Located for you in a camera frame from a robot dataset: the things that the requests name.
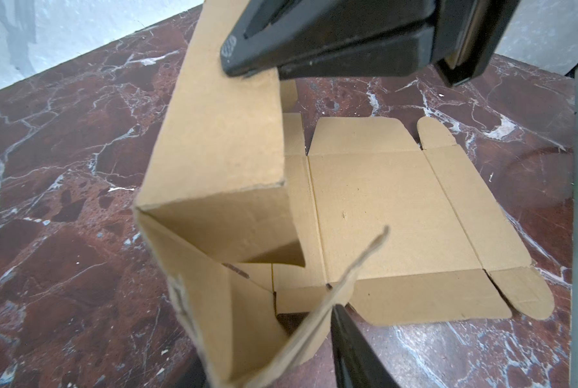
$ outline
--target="marble table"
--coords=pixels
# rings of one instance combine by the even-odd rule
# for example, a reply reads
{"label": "marble table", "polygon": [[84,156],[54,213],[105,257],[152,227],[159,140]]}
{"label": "marble table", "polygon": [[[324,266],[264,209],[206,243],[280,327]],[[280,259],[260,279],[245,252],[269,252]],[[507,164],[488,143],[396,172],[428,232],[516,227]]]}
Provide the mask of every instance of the marble table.
{"label": "marble table", "polygon": [[[192,361],[130,206],[200,8],[0,91],[0,386],[170,386]],[[566,387],[573,80],[495,56],[446,88],[406,78],[298,80],[310,140],[322,116],[451,128],[556,299],[546,321],[358,326],[403,387]],[[329,338],[276,387],[334,387]]]}

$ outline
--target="unfolded cardboard box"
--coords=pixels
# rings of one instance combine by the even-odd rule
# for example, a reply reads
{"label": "unfolded cardboard box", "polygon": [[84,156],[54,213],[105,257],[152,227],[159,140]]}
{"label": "unfolded cardboard box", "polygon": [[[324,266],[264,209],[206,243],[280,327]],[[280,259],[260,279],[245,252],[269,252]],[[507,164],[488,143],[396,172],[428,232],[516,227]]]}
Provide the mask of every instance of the unfolded cardboard box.
{"label": "unfolded cardboard box", "polygon": [[[441,123],[418,122],[421,149],[395,119],[324,118],[306,156],[300,115],[282,114],[294,84],[223,74],[246,4],[205,2],[134,206],[212,384],[264,387],[307,360],[335,303],[375,325],[506,318],[507,302],[549,316],[549,288]],[[277,314],[293,312],[311,313],[289,335]]]}

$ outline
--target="marble tabletop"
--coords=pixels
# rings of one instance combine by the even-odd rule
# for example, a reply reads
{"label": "marble tabletop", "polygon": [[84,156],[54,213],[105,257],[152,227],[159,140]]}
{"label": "marble tabletop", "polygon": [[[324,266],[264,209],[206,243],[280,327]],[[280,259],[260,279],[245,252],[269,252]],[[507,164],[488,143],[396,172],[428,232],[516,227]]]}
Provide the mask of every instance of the marble tabletop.
{"label": "marble tabletop", "polygon": [[[0,386],[164,387],[195,349],[130,206],[142,183],[197,7],[0,91]],[[566,387],[572,279],[573,80],[495,55],[446,88],[405,78],[311,78],[293,108],[423,115],[455,134],[554,293],[546,321],[371,327],[403,387]],[[335,387],[329,338],[275,387]]]}

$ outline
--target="gray floor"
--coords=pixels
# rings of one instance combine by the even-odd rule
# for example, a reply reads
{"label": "gray floor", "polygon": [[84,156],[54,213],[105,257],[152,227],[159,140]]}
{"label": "gray floor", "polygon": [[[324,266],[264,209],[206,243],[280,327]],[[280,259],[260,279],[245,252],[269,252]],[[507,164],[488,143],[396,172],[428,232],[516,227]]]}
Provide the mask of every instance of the gray floor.
{"label": "gray floor", "polygon": [[[0,0],[0,89],[202,0]],[[522,0],[497,51],[565,74],[578,63],[578,0]]]}

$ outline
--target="cardboard box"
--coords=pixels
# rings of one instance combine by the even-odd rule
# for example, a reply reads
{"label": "cardboard box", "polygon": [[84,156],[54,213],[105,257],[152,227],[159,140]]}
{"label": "cardboard box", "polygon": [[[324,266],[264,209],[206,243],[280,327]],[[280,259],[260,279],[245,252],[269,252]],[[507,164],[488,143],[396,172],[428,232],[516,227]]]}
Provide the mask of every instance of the cardboard box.
{"label": "cardboard box", "polygon": [[[421,150],[395,119],[321,119],[306,156],[300,115],[283,125],[294,83],[223,74],[247,2],[205,2],[134,206],[212,385],[264,387],[306,361],[336,303],[380,325],[508,317],[500,290],[548,316],[550,290],[439,122],[420,120]],[[291,336],[276,318],[307,311]]]}

